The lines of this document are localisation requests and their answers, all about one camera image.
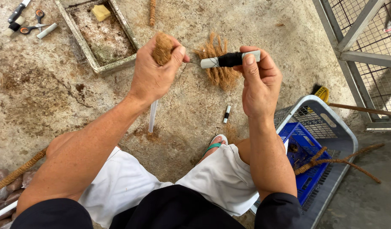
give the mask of forearm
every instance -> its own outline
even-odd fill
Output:
[[[147,104],[129,96],[56,150],[21,195],[18,211],[52,198],[78,198]]]
[[[273,119],[249,118],[250,170],[261,200],[275,192],[297,196],[296,179]]]

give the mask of blue basket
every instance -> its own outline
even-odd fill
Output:
[[[279,136],[283,143],[289,139],[289,145],[295,144],[298,151],[292,153],[287,151],[290,164],[299,168],[301,165],[310,162],[310,159],[321,149],[321,145],[313,138],[308,130],[301,123],[287,123],[280,131]],[[326,151],[317,159],[331,159]],[[316,165],[306,172],[296,176],[297,198],[301,205],[304,204],[315,184],[320,179],[328,163]]]

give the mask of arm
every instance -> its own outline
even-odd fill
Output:
[[[273,123],[282,73],[266,51],[252,46],[240,48],[241,52],[253,50],[261,51],[258,63],[254,55],[249,54],[243,59],[242,66],[234,67],[245,78],[242,103],[249,122],[252,180],[261,200],[276,192],[297,196],[293,168]]]
[[[18,214],[43,200],[79,199],[127,129],[153,101],[168,91],[182,61],[189,61],[185,48],[171,39],[175,49],[164,66],[157,65],[151,56],[156,46],[155,37],[138,50],[126,98],[78,131],[45,161],[20,196]]]

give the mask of broom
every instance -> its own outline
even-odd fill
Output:
[[[329,90],[325,86],[321,86],[317,83],[313,86],[313,89],[311,90],[310,94],[319,97],[328,106],[391,116],[391,111],[375,110],[375,109],[369,109],[369,108],[364,108],[364,107],[349,106],[349,105],[343,105],[343,104],[337,104],[337,103],[329,103],[328,102]]]

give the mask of knife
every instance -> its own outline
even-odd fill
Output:
[[[15,9],[15,11],[12,13],[12,15],[7,20],[9,23],[14,22],[21,14],[21,12],[24,10],[24,8],[29,4],[30,0],[23,0],[22,3],[19,4],[19,6]]]

